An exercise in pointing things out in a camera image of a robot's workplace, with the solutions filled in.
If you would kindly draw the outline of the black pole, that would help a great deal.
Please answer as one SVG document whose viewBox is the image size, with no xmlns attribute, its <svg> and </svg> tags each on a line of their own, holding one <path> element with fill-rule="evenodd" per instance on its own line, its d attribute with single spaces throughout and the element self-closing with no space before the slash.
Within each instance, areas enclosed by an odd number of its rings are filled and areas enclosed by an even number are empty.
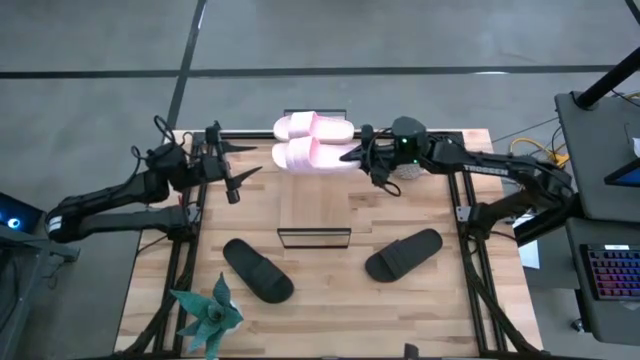
<svg viewBox="0 0 640 360">
<path fill-rule="evenodd" d="M 640 69 L 640 46 L 620 63 L 615 65 L 586 91 L 579 95 L 574 95 L 574 103 L 584 110 L 592 108 L 601 98 L 609 92 L 612 92 L 616 86 L 623 83 L 638 69 Z"/>
</svg>

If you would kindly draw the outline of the grey desk panel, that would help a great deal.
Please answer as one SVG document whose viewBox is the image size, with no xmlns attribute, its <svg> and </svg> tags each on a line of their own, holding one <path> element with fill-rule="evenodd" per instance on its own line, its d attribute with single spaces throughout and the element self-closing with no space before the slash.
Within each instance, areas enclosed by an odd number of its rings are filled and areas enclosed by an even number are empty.
<svg viewBox="0 0 640 360">
<path fill-rule="evenodd" d="M 640 107 L 605 97 L 578 107 L 571 93 L 554 97 L 585 215 L 590 219 L 640 223 L 640 187 L 607 185 L 605 177 L 636 159 Z"/>
</svg>

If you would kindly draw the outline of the device with blue light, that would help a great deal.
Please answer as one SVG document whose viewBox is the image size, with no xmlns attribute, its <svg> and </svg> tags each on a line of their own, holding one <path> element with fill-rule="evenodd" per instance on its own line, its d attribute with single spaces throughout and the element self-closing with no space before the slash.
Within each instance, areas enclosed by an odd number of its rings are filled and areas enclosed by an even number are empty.
<svg viewBox="0 0 640 360">
<path fill-rule="evenodd" d="M 33 234 L 44 212 L 0 192 L 0 225 Z"/>
</svg>

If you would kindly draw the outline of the tablet screen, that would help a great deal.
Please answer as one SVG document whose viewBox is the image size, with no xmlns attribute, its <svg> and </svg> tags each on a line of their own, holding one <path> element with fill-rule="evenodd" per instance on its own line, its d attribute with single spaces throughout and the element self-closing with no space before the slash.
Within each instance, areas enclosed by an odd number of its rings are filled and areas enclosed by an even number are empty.
<svg viewBox="0 0 640 360">
<path fill-rule="evenodd" d="M 640 188 L 640 158 L 607 175 L 604 182 L 606 185 Z"/>
</svg>

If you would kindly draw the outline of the black slide sandal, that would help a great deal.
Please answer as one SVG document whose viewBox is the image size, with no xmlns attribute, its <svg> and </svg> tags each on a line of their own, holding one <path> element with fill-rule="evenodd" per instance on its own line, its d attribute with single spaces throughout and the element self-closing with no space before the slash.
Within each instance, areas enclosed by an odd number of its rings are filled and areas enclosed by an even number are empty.
<svg viewBox="0 0 640 360">
<path fill-rule="evenodd" d="M 365 271 L 377 282 L 395 282 L 435 255 L 442 246 L 443 239 L 437 231 L 424 229 L 394 240 L 371 255 L 365 261 Z"/>
<path fill-rule="evenodd" d="M 292 280 L 271 260 L 242 239 L 232 239 L 223 247 L 223 256 L 247 287 L 263 302 L 278 304 L 294 293 Z"/>
</svg>

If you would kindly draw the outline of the black aluminium table frame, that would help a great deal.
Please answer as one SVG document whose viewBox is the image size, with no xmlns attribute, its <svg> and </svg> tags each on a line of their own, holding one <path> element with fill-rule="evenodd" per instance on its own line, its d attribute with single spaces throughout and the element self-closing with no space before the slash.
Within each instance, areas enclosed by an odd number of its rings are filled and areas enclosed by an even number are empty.
<svg viewBox="0 0 640 360">
<path fill-rule="evenodd" d="M 502 350 L 508 341 L 486 307 L 469 299 L 454 208 L 472 199 L 491 202 L 502 195 L 498 179 L 422 174 L 401 183 L 401 195 L 374 188 L 359 172 L 349 175 L 352 235 L 346 249 L 286 249 L 277 233 L 279 170 L 271 159 L 273 141 L 261 132 L 239 131 L 232 142 L 256 146 L 233 154 L 239 172 L 261 166 L 229 204 L 222 184 L 193 192 L 203 204 L 196 249 L 174 246 L 156 231 L 145 232 L 135 261 L 115 347 L 129 348 L 158 310 L 168 279 L 187 261 L 194 264 L 192 291 L 210 295 L 220 273 L 244 321 L 221 344 L 225 358 L 398 357 L 412 343 L 428 357 L 472 357 L 481 347 Z M 442 249 L 402 279 L 379 283 L 366 273 L 366 259 L 390 242 L 432 228 Z M 258 299 L 225 261 L 231 239 L 246 241 L 293 282 L 285 302 Z"/>
</svg>

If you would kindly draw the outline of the teal spiky artificial plant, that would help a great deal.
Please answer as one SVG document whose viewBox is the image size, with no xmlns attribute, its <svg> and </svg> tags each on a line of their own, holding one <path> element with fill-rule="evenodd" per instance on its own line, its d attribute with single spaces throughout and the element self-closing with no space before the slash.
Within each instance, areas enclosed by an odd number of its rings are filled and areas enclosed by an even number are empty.
<svg viewBox="0 0 640 360">
<path fill-rule="evenodd" d="M 224 274 L 220 273 L 211 297 L 178 290 L 171 290 L 170 293 L 183 310 L 195 317 L 194 322 L 177 332 L 179 336 L 192 337 L 188 352 L 203 347 L 206 360 L 217 360 L 222 338 L 244 321 L 243 315 L 232 303 L 231 290 Z"/>
</svg>

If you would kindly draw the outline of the white paper sheet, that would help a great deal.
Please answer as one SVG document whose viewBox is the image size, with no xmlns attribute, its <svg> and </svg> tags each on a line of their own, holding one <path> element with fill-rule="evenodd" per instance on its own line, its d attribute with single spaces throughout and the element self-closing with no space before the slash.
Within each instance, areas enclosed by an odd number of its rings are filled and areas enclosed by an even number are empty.
<svg viewBox="0 0 640 360">
<path fill-rule="evenodd" d="M 533 215 L 525 214 L 514 221 L 512 228 L 515 229 L 533 218 Z M 534 240 L 526 245 L 519 245 L 519 256 L 523 267 L 538 270 L 540 268 L 538 241 Z"/>
</svg>

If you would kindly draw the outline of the black-framed wooden shelf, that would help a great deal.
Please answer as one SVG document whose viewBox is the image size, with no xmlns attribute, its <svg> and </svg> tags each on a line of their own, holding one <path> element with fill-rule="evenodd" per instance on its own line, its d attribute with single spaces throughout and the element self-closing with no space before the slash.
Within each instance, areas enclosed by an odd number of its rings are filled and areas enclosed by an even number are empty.
<svg viewBox="0 0 640 360">
<path fill-rule="evenodd" d="M 280 215 L 276 233 L 283 247 L 348 248 L 352 226 L 346 186 L 355 170 L 335 174 L 292 174 L 278 170 Z"/>
</svg>

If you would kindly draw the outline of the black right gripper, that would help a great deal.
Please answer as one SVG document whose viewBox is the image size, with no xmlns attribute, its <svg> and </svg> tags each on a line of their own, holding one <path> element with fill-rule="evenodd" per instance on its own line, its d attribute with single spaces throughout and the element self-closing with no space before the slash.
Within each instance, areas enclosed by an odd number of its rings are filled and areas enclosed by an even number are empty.
<svg viewBox="0 0 640 360">
<path fill-rule="evenodd" d="M 340 157 L 341 161 L 359 161 L 374 186 L 399 190 L 389 176 L 401 164 L 418 163 L 428 148 L 426 127 L 418 120 L 401 116 L 389 128 L 376 131 L 371 125 L 361 127 L 361 146 Z"/>
</svg>

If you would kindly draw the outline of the backlit keyboard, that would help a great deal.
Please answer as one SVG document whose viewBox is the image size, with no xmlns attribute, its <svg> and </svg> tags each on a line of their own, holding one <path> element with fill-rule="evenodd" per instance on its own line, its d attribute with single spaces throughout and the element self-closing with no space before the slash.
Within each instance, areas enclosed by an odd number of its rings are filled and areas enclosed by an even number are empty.
<svg viewBox="0 0 640 360">
<path fill-rule="evenodd" d="M 640 302 L 640 245 L 579 247 L 594 298 Z"/>
</svg>

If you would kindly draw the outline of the grey keyboard desk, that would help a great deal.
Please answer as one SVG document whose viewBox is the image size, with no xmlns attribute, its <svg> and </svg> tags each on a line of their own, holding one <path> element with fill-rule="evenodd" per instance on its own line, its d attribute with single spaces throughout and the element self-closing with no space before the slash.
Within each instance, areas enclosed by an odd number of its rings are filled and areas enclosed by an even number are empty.
<svg viewBox="0 0 640 360">
<path fill-rule="evenodd" d="M 566 231 L 579 281 L 578 302 L 585 330 L 600 342 L 640 346 L 640 302 L 595 299 L 579 249 L 583 244 L 640 245 L 640 225 L 571 218 Z"/>
</svg>

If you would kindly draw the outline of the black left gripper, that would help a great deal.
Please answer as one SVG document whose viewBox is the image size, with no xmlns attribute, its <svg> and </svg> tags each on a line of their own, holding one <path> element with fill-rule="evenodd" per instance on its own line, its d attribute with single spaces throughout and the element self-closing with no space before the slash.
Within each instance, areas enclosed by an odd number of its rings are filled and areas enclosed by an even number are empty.
<svg viewBox="0 0 640 360">
<path fill-rule="evenodd" d="M 252 151 L 256 146 L 234 145 L 222 139 L 221 125 L 215 120 L 204 131 L 204 145 L 206 146 L 203 165 L 205 177 L 209 182 L 222 180 L 226 186 L 226 197 L 229 204 L 240 201 L 239 188 L 251 175 L 262 169 L 261 166 L 252 168 L 238 175 L 231 174 L 231 167 L 227 159 L 228 153 Z"/>
</svg>

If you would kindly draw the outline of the grey metal stand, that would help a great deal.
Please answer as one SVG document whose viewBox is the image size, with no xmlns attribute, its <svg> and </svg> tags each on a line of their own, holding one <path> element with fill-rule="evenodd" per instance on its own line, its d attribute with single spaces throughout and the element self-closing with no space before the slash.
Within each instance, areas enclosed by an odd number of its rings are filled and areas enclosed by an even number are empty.
<svg viewBox="0 0 640 360">
<path fill-rule="evenodd" d="M 31 304 L 52 255 L 75 262 L 80 251 L 0 225 L 0 360 L 13 360 Z"/>
</svg>

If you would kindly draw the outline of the pink slide sandal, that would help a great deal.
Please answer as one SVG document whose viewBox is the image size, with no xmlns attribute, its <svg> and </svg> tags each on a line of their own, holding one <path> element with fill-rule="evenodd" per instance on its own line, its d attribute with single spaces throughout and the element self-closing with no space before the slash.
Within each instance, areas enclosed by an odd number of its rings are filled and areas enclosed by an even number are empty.
<svg viewBox="0 0 640 360">
<path fill-rule="evenodd" d="M 324 144 L 343 144 L 350 142 L 354 133 L 351 122 L 322 116 L 315 111 L 293 112 L 273 125 L 275 138 L 283 142 L 311 136 Z"/>
<path fill-rule="evenodd" d="M 317 138 L 307 136 L 277 143 L 271 154 L 278 168 L 292 174 L 335 174 L 360 168 L 358 160 L 340 159 L 355 147 L 355 144 L 322 144 Z"/>
</svg>

